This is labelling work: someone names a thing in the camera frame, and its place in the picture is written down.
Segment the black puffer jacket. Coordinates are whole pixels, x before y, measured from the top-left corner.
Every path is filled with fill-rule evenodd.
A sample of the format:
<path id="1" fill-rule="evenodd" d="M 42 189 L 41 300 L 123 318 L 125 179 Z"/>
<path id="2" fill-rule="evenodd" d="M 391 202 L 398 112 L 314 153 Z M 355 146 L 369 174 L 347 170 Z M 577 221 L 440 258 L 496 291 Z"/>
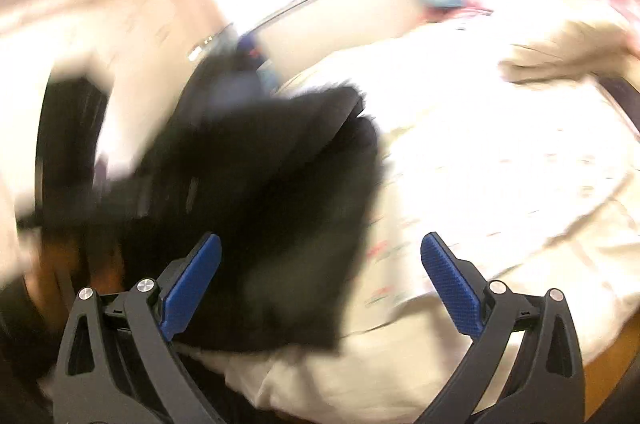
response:
<path id="1" fill-rule="evenodd" d="M 355 87 L 270 95 L 238 56 L 203 59 L 134 171 L 93 202 L 128 280 L 204 236 L 216 277 L 180 340 L 224 352 L 336 345 L 380 176 Z"/>

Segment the white cherry print bedsheet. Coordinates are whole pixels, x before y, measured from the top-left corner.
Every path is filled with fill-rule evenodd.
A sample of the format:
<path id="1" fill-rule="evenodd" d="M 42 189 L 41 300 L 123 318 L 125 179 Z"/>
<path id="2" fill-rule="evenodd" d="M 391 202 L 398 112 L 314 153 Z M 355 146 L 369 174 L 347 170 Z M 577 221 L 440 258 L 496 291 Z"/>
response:
<path id="1" fill-rule="evenodd" d="M 40 234 L 75 240 L 70 290 L 98 274 L 124 288 L 158 277 L 169 262 L 128 280 L 118 237 L 89 210 L 134 171 L 198 64 L 223 56 L 228 24 L 202 1 L 1 5 L 3 246 L 30 262 Z M 555 349 L 573 333 L 582 360 L 602 354 L 639 308 L 639 133 L 603 88 L 621 70 L 511 83 L 499 61 L 512 34 L 620 16 L 576 4 L 495 11 L 356 46 L 313 40 L 309 7 L 293 18 L 281 38 L 253 30 L 280 77 L 273 95 L 355 87 L 378 133 L 378 185 L 336 345 L 224 352 L 177 334 L 171 347 L 201 389 L 314 423 L 414 421 L 476 340 L 458 332 L 423 268 L 432 231 L 485 278 L 563 297 L 572 318 L 551 323 Z"/>

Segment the left blue cartoon curtain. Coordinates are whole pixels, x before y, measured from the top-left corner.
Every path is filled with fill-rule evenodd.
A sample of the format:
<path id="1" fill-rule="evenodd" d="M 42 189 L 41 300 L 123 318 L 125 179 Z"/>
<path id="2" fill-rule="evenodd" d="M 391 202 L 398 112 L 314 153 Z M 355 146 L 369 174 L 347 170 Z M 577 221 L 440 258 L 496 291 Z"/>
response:
<path id="1" fill-rule="evenodd" d="M 273 95 L 280 87 L 280 77 L 265 51 L 260 48 L 253 30 L 241 33 L 233 24 L 220 32 L 221 52 L 235 71 L 254 72 L 262 88 Z"/>

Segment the cream folded quilt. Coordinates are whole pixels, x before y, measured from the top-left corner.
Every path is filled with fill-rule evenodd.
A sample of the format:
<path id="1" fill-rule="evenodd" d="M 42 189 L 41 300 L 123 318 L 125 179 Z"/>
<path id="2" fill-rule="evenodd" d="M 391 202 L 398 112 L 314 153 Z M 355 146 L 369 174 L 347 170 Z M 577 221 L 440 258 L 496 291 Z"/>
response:
<path id="1" fill-rule="evenodd" d="M 637 49 L 637 36 L 619 23 L 568 21 L 512 34 L 500 54 L 499 68 L 511 83 L 579 78 L 623 71 Z"/>

